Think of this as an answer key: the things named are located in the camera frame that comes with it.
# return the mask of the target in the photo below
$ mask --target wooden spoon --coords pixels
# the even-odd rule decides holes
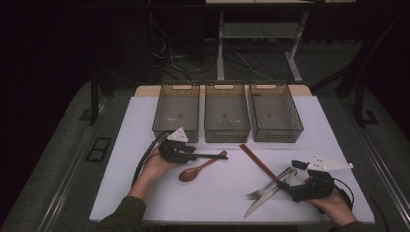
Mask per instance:
[[[222,151],[220,153],[221,156],[226,156],[226,151]],[[183,172],[181,172],[181,174],[179,175],[179,179],[182,182],[190,182],[193,179],[195,179],[195,177],[198,175],[199,171],[208,166],[209,164],[215,162],[218,159],[209,159],[208,161],[206,161],[204,164],[197,166],[197,167],[191,167],[188,169],[185,169]]]

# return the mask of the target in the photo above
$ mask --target metal table leg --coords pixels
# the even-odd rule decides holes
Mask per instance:
[[[293,79],[298,83],[302,82],[303,80],[302,80],[301,74],[299,73],[298,67],[296,66],[294,58],[295,58],[296,50],[298,49],[299,42],[301,41],[301,37],[304,32],[307,19],[308,19],[308,12],[304,12],[302,14],[301,21],[299,22],[298,28],[296,29],[292,48],[290,49],[290,51],[284,52],[287,65],[289,66],[289,69],[292,72]]]

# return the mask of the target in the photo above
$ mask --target hand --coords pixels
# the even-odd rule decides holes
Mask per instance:
[[[145,200],[151,185],[161,177],[168,169],[179,166],[162,158],[158,147],[154,148],[148,155],[141,173],[133,184],[129,196]]]
[[[336,226],[341,227],[357,221],[343,196],[336,189],[328,197],[312,199],[308,203],[323,210]]]
[[[168,169],[179,165],[178,163],[168,162],[163,159],[157,146],[151,151],[150,155],[148,155],[139,177],[146,177],[151,181],[155,181]]]

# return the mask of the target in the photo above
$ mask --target dark background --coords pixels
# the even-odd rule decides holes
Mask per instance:
[[[385,6],[389,7],[315,11],[309,15],[303,38],[305,42],[328,43],[377,38],[405,9],[397,3]],[[148,14],[85,13],[74,2],[49,0],[0,1],[0,11],[2,224],[73,96],[90,79],[92,69],[101,76],[100,85],[106,95],[117,88],[151,83],[157,73],[151,56]],[[199,59],[203,38],[218,32],[216,13],[158,15],[172,42]],[[269,16],[272,18],[264,14],[229,14],[228,19],[264,20]],[[292,12],[275,14],[275,20],[293,16]],[[409,22],[409,15],[398,20],[363,73],[366,86],[408,137]]]

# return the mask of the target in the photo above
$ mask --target sleeve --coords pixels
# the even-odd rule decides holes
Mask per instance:
[[[126,196],[115,212],[100,221],[97,232],[135,232],[141,231],[145,202],[139,198]]]
[[[337,232],[370,232],[370,228],[361,221],[355,221],[340,227]]]

